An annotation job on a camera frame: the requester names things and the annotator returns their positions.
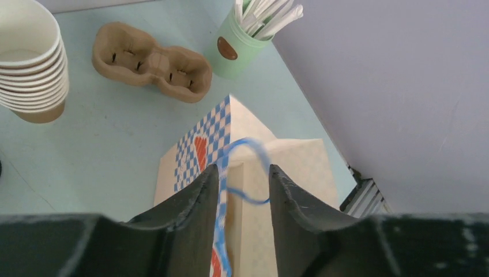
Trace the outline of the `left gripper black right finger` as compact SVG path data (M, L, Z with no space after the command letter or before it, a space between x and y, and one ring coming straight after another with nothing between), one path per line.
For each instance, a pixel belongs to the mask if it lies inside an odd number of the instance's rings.
M273 164L269 195L279 276L487 276L488 215L354 218Z

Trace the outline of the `paper takeout bag blue handles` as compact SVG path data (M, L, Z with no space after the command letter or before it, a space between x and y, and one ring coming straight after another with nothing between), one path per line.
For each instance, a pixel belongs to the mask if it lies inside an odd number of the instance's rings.
M221 192L209 276L276 276L265 167L278 165L301 188L340 206L324 142L277 138L232 95L190 129L161 158L154 203L182 190L210 164Z

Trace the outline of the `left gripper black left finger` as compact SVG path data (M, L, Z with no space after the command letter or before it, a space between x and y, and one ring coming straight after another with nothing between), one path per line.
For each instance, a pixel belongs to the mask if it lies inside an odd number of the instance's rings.
M128 222L101 214L1 217L2 276L208 276L219 172Z

